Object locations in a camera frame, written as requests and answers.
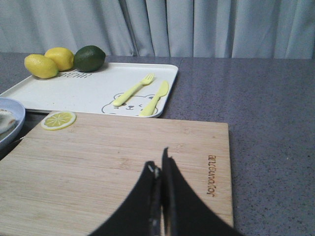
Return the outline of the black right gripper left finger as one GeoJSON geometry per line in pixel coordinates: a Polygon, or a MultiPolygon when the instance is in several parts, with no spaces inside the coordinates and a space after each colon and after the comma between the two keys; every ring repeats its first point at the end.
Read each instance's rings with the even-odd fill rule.
{"type": "Polygon", "coordinates": [[[124,202],[91,235],[161,235],[160,187],[160,168],[153,161],[146,162],[137,183],[124,202]]]}

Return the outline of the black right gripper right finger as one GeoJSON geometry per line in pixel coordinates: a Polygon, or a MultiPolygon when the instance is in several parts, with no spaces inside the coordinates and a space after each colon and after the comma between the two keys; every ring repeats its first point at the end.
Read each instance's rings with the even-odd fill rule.
{"type": "Polygon", "coordinates": [[[198,197],[175,160],[162,155],[161,200],[167,236],[240,236],[198,197]]]}

